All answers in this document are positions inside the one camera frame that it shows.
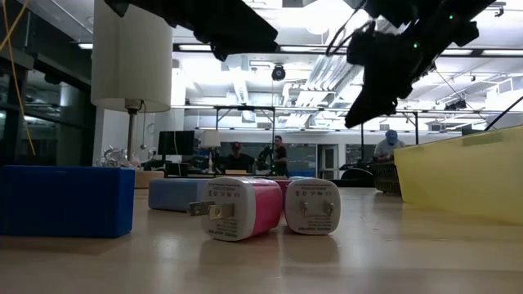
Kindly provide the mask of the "black metal frame rig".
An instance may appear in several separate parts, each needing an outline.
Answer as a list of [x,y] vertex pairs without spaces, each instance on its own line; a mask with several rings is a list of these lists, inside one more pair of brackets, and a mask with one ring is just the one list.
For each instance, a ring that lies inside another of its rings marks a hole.
[[362,158],[373,154],[373,152],[367,152],[365,146],[377,145],[381,140],[385,140],[385,133],[389,130],[396,131],[406,145],[419,145],[422,131],[420,127],[419,112],[403,110],[398,110],[391,115],[381,115],[368,122],[361,123],[358,126],[358,131]]
[[[269,156],[270,157],[270,164],[274,164],[274,149],[275,149],[275,115],[276,115],[276,110],[275,110],[275,107],[274,106],[253,106],[253,105],[216,105],[216,106],[213,106],[213,108],[216,110],[216,122],[215,122],[215,129],[218,130],[219,128],[219,122],[233,109],[235,110],[238,110],[238,111],[251,111],[251,112],[256,112],[256,111],[260,111],[262,112],[263,114],[265,114],[270,122],[272,123],[272,128],[271,128],[271,131],[272,131],[272,138],[271,138],[271,149],[272,149],[272,154]],[[221,116],[220,115],[220,111],[222,109],[225,109],[226,112]],[[266,111],[271,111],[272,112],[272,117],[270,117]]]

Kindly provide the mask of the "white shade wooden base lamp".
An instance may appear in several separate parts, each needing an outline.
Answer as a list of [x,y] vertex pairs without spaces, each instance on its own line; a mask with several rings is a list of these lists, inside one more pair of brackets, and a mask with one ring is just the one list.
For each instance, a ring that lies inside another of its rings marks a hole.
[[94,0],[91,102],[126,114],[126,160],[136,161],[138,114],[171,109],[172,28],[132,4]]

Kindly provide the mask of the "black ceiling light rail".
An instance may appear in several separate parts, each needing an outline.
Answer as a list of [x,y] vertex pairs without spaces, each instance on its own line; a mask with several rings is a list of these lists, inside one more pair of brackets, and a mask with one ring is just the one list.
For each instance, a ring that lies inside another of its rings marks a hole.
[[[280,45],[273,51],[257,51],[259,54],[296,54],[321,55],[327,51],[327,46],[315,45]],[[174,43],[173,52],[212,53],[210,45],[198,43]],[[473,57],[473,58],[518,58],[523,57],[521,48],[491,48],[491,47],[451,47],[443,50],[442,57]]]

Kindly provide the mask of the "periwinkle blue block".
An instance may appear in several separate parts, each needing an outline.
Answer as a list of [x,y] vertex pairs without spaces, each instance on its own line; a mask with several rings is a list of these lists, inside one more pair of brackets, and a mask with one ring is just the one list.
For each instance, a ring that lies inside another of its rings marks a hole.
[[151,209],[185,212],[190,203],[202,201],[208,179],[164,178],[150,182],[148,205]]

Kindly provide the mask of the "dark blue box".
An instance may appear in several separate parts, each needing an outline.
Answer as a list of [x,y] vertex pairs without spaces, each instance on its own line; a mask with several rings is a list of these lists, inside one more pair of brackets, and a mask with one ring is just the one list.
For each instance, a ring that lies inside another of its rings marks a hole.
[[0,167],[0,235],[118,238],[132,230],[136,172]]

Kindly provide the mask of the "purple white power adapter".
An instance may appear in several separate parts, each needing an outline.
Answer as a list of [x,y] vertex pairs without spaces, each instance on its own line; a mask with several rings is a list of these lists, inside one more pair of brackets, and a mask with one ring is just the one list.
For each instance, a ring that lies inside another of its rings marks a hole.
[[287,185],[284,197],[287,226],[298,234],[325,235],[337,229],[341,196],[329,180],[303,178]]

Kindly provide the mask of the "small white shade lamp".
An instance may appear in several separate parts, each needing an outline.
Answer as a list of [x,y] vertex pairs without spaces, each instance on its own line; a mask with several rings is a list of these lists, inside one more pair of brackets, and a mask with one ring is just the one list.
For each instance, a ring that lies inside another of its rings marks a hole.
[[220,133],[216,129],[204,130],[199,138],[199,147],[208,151],[208,174],[214,174],[214,158],[221,147]]

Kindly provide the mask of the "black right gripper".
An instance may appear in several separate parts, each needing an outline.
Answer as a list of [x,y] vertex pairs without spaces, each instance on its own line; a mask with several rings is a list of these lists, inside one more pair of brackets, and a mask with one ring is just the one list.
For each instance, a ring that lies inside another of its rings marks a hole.
[[448,45],[448,16],[417,20],[399,34],[377,31],[373,20],[356,29],[346,60],[364,67],[363,86],[345,117],[345,127],[394,114],[398,99],[405,99],[412,84],[436,68],[436,58]]

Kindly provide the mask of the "yellow translucent plastic tray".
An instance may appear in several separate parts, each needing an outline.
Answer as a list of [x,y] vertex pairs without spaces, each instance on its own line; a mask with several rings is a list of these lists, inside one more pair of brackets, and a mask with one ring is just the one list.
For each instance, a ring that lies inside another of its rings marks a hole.
[[523,126],[395,151],[406,203],[523,225]]

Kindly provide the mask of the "person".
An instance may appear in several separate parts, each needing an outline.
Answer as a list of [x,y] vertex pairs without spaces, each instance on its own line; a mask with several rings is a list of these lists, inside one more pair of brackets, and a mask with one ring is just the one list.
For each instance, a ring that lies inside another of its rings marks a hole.
[[226,170],[239,170],[244,172],[251,172],[255,158],[244,154],[241,150],[239,142],[232,142],[231,154],[226,157]]
[[373,157],[378,163],[392,161],[394,150],[403,147],[405,147],[405,143],[399,139],[397,131],[388,130],[385,133],[385,139],[376,145]]
[[275,171],[279,176],[288,175],[287,150],[284,147],[281,136],[275,136]]

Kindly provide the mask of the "crumpled clear plastic wrap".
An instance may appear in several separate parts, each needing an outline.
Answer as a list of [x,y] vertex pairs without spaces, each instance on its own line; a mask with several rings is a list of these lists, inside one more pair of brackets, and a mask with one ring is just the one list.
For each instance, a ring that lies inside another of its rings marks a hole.
[[132,157],[127,158],[127,150],[110,146],[103,151],[101,157],[96,160],[98,167],[128,167],[138,169],[141,165],[140,161]]

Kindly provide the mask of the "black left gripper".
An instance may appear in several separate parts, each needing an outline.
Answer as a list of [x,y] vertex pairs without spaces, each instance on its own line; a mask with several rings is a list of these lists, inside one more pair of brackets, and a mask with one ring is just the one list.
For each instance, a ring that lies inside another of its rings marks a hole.
[[194,30],[214,57],[275,52],[278,32],[243,0],[104,0],[120,17],[130,6],[163,18],[173,28]]

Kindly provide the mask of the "pink white power adapter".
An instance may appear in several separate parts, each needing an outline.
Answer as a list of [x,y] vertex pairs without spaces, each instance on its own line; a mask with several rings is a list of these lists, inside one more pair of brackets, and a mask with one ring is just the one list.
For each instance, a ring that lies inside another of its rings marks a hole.
[[270,179],[219,177],[206,182],[202,199],[189,203],[190,216],[199,216],[211,238],[237,242],[269,232],[278,226],[284,196]]

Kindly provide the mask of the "black computer monitor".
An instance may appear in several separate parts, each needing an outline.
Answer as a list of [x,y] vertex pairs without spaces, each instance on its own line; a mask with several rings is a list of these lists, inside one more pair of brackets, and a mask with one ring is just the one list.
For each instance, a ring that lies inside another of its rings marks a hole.
[[194,152],[194,131],[161,131],[158,154],[192,155]]

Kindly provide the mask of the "black office chair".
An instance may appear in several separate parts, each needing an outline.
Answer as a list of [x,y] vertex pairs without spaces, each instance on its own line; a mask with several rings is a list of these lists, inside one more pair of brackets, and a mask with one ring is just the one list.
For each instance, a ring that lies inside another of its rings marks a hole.
[[373,188],[373,174],[365,169],[350,168],[343,172],[339,185],[352,188]]

